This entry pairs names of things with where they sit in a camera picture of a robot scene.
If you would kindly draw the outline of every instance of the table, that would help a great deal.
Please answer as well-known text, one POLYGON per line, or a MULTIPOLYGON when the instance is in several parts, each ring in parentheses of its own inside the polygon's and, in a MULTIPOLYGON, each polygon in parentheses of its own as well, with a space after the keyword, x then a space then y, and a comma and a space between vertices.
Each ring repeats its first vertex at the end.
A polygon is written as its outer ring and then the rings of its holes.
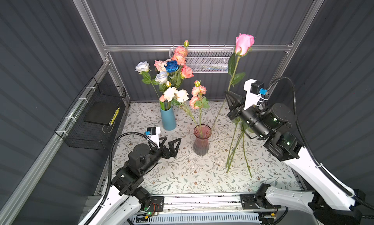
MULTIPOLYGON (((212 127, 222 101, 210 102, 211 108, 203 111, 202 123, 212 127)), ((245 152, 251 167, 252 178, 248 172, 242 143, 236 150, 231 169, 226 173, 225 163, 235 125, 226 116, 228 106, 223 107, 212 136, 209 138, 209 152, 199 156, 192 150, 195 136, 193 121, 179 107, 173 107, 176 128, 166 131, 162 127, 160 104, 131 103, 123 133, 136 131, 144 133, 147 127, 161 126, 160 136, 167 142, 181 138, 177 157, 161 159, 154 169, 144 176, 141 184, 151 194, 248 192, 256 191, 261 183, 268 183, 287 190, 300 190, 291 168, 273 157, 264 141, 245 137, 245 152)), ((239 137, 236 132, 234 144, 239 137)), ((125 136, 119 141, 113 158, 112 178, 118 168, 128 160, 128 154, 139 143, 145 143, 140 136, 125 136)))

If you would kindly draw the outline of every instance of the pink flower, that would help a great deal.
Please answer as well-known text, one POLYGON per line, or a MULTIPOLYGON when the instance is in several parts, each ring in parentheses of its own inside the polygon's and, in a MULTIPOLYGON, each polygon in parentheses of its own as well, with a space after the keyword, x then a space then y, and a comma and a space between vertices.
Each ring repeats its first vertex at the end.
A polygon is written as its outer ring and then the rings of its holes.
POLYGON ((186 64, 186 59, 183 54, 174 54, 171 60, 175 60, 178 65, 186 64))
POLYGON ((199 92, 200 92, 200 88, 195 86, 193 87, 191 94, 194 96, 197 96, 199 92))
POLYGON ((188 78, 194 77, 194 75, 192 74, 192 69, 191 69, 190 67, 187 67, 186 65, 184 65, 184 66, 182 67, 181 75, 182 75, 185 79, 188 79, 188 78))
POLYGON ((199 90, 200 90, 200 92, 201 92, 202 94, 206 94, 206 87, 200 85, 200 86, 199 86, 199 90))
POLYGON ((160 97, 160 101, 161 101, 161 102, 164 102, 164 101, 165 101, 165 97, 163 96, 163 94, 162 94, 161 97, 160 97))
POLYGON ((194 110, 199 109, 198 106, 195 106, 195 103, 196 103, 196 101, 198 101, 198 100, 199 100, 199 98, 198 98, 197 96, 193 96, 193 97, 191 98, 191 100, 190 100, 190 106, 191 106, 192 109, 194 109, 194 110))
POLYGON ((240 52, 240 56, 245 56, 248 53, 248 49, 255 43, 255 38, 252 35, 241 34, 236 37, 235 53, 240 52))
POLYGON ((184 56, 187 56, 188 54, 188 50, 186 48, 184 48, 183 46, 178 46, 175 50, 174 50, 174 54, 182 54, 184 56))
POLYGON ((154 66, 159 72, 166 72, 165 66, 167 65, 166 63, 171 61, 171 59, 166 59, 165 61, 161 60, 155 60, 154 61, 154 66))

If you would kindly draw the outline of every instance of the blue connector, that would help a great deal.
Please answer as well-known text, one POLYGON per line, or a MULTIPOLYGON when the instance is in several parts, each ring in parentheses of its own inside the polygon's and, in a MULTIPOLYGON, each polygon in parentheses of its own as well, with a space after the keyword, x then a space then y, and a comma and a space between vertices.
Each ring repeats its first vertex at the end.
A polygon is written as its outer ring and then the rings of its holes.
POLYGON ((263 95, 265 95, 265 94, 266 94, 266 92, 267 92, 267 90, 266 90, 266 89, 263 89, 263 88, 261 88, 261 89, 259 90, 259 92, 260 92, 260 94, 263 94, 263 95))

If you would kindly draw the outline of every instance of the white flower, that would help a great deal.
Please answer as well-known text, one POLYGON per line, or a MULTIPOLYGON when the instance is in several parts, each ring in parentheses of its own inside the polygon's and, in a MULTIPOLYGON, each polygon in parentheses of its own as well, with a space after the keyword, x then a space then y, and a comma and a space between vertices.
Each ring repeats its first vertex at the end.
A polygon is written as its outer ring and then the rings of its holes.
POLYGON ((160 72, 157 74, 155 81, 159 82, 160 84, 166 83, 168 80, 168 73, 160 72))
POLYGON ((171 100, 173 100, 175 93, 176 87, 170 87, 164 92, 164 97, 166 100, 168 100, 168 102, 170 102, 171 100))
POLYGON ((180 103, 187 101, 189 99, 187 91, 185 91, 184 89, 177 91, 175 94, 175 99, 180 103))
POLYGON ((149 63, 147 63, 147 61, 138 63, 138 65, 135 67, 135 71, 139 72, 139 74, 141 74, 141 72, 148 72, 149 63))

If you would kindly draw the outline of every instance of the gray wall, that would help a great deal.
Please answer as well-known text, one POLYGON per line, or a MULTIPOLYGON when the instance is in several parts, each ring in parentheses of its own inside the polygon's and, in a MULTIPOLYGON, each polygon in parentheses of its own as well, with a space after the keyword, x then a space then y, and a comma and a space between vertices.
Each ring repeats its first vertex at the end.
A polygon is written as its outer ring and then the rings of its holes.
MULTIPOLYGON (((102 61, 72 0, 0 0, 0 32, 2 208, 102 61)), ((75 222, 102 154, 62 146, 14 224, 75 222)))
MULTIPOLYGON (((239 33, 256 37, 255 45, 291 43, 313 0, 87 0, 108 45, 234 45, 239 33)), ((135 66, 169 58, 166 52, 112 52, 131 100, 156 100, 135 66)), ((239 64, 248 78, 269 82, 283 52, 252 52, 239 64)), ((223 99, 227 73, 196 73, 209 99, 223 99)), ((243 94, 243 83, 233 91, 243 94)), ((190 91, 192 82, 184 82, 190 91)))
MULTIPOLYGON (((285 76, 317 159, 374 203, 374 0, 326 0, 285 76)), ((270 102, 291 107, 280 83, 270 102)))

